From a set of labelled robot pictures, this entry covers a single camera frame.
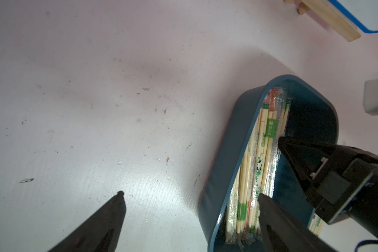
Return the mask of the wooden whiteboard easel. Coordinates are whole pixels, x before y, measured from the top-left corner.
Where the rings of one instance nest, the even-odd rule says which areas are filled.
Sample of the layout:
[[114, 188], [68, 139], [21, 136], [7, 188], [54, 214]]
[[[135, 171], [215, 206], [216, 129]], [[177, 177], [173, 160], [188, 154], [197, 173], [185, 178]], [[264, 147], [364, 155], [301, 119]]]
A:
[[341, 35], [346, 41], [352, 42], [361, 37], [357, 26], [342, 14], [333, 4], [325, 0], [284, 0], [287, 4], [296, 4], [297, 13], [303, 15], [314, 12], [320, 19], [327, 23], [333, 30]]

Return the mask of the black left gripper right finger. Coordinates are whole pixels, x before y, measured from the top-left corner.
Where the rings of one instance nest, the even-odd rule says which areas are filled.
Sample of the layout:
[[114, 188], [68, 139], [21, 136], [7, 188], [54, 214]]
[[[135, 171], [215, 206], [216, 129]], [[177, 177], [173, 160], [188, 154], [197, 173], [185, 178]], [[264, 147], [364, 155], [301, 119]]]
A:
[[333, 252], [275, 200], [259, 195], [260, 229], [267, 252]]

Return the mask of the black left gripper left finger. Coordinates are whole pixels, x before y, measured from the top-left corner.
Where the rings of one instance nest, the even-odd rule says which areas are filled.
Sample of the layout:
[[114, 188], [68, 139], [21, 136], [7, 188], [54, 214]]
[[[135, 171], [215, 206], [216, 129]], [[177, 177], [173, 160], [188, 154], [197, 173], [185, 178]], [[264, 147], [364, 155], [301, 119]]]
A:
[[51, 252], [114, 252], [126, 216], [124, 192], [119, 191]]

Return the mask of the green band chopsticks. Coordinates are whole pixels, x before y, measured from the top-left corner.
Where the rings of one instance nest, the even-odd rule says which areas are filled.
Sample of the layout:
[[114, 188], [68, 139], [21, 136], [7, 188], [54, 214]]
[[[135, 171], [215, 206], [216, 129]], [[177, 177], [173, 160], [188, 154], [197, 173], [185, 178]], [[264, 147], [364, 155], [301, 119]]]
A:
[[325, 222], [317, 215], [312, 216], [308, 229], [316, 236], [319, 236]]

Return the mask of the red print wrapped chopsticks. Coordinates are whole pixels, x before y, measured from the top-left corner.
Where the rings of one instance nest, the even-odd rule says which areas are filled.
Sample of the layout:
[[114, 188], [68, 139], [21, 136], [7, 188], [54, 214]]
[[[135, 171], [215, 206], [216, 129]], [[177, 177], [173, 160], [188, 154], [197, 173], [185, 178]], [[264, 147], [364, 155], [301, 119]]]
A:
[[276, 99], [278, 94], [278, 88], [273, 88], [268, 92], [267, 96], [264, 99], [264, 109], [269, 109], [269, 111], [275, 110]]

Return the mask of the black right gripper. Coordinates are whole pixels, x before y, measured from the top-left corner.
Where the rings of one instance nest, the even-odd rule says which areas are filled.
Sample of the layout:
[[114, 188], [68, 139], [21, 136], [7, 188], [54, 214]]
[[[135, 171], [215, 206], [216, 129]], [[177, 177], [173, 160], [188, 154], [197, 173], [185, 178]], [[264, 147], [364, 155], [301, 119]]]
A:
[[378, 156], [354, 147], [280, 137], [307, 202], [327, 224], [352, 218], [378, 239]]

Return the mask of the teal plastic storage box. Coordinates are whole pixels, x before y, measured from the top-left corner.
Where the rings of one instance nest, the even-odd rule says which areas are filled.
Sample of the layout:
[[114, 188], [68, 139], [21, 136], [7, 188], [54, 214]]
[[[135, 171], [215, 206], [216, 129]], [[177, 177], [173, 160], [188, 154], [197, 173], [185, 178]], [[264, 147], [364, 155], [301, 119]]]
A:
[[238, 252], [237, 245], [228, 245], [219, 231], [234, 184], [240, 160], [251, 136], [263, 99], [273, 87], [285, 88], [292, 97], [286, 136], [312, 142], [335, 144], [339, 120], [332, 103], [294, 75], [282, 75], [265, 85], [244, 92], [236, 101], [226, 131], [215, 156], [198, 218], [210, 252]]

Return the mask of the blue framed whiteboard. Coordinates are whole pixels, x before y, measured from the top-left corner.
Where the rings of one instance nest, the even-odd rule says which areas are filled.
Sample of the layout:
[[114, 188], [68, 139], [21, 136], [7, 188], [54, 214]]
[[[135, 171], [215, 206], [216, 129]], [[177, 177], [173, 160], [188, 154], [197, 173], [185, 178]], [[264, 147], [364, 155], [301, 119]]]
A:
[[378, 33], [378, 0], [329, 0], [364, 33]]

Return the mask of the panda wrapped chopsticks in box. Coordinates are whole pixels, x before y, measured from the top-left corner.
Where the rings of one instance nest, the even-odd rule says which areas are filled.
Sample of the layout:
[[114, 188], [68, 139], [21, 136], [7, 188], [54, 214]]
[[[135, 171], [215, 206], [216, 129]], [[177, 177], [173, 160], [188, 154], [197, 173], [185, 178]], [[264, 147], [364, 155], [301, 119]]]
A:
[[288, 104], [279, 102], [274, 111], [264, 109], [260, 112], [258, 141], [256, 149], [254, 196], [248, 218], [248, 233], [250, 239], [255, 240], [259, 233], [260, 204], [258, 197], [261, 193], [273, 195], [274, 177], [280, 157], [277, 147], [278, 137], [284, 133], [288, 115]]

